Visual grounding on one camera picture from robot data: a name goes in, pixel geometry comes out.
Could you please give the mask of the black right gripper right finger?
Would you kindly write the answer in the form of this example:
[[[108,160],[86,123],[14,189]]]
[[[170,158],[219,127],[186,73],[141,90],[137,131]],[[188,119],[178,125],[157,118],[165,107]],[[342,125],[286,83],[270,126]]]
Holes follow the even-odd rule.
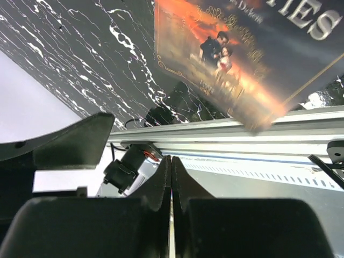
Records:
[[[304,201],[215,198],[171,160],[177,257],[333,257]]]

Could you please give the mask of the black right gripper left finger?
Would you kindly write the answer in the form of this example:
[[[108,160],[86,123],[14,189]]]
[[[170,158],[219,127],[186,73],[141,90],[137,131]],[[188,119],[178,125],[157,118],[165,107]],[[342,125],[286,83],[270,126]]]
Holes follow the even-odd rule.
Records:
[[[59,131],[1,144],[1,257],[109,257],[109,201],[33,197],[38,170],[94,169],[114,117],[97,113]]]

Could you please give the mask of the dark Tale of Two Cities book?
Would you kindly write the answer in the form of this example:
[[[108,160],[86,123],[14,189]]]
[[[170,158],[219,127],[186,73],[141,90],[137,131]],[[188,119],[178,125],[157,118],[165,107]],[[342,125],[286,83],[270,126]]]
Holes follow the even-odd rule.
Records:
[[[343,1],[155,1],[155,56],[252,133],[343,74]]]

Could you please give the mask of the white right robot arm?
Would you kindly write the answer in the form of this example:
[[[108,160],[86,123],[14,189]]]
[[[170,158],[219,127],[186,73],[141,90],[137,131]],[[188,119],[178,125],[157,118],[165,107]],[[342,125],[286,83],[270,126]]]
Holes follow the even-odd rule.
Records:
[[[97,113],[57,132],[1,144],[1,257],[333,257],[308,204],[296,199],[215,198],[178,157],[151,142],[124,144],[104,182],[124,192],[148,158],[153,176],[126,198],[86,188],[33,193],[38,170],[93,169],[114,116]]]

